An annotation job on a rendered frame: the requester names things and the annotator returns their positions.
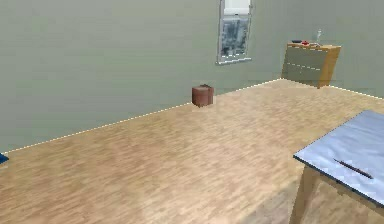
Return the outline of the wooden chest of drawers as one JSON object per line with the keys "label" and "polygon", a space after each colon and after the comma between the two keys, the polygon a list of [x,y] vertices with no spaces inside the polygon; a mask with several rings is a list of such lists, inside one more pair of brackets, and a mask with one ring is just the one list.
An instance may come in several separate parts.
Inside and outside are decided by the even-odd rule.
{"label": "wooden chest of drawers", "polygon": [[281,78],[321,88],[332,80],[340,46],[286,45]]}

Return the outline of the brown cardboard box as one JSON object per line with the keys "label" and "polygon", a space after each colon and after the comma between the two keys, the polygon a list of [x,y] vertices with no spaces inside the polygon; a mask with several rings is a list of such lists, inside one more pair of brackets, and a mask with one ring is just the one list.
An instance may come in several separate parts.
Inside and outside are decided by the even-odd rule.
{"label": "brown cardboard box", "polygon": [[198,107],[204,107],[213,103],[214,88],[207,85],[199,85],[192,88],[192,103]]}

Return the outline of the grey topped wooden table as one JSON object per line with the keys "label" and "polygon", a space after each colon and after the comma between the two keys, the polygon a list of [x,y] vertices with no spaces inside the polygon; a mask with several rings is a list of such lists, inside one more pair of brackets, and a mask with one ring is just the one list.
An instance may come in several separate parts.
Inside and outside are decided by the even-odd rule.
{"label": "grey topped wooden table", "polygon": [[[384,217],[384,114],[364,110],[293,157],[304,164],[289,224],[301,224],[320,181]],[[369,179],[333,159],[373,176]]]}

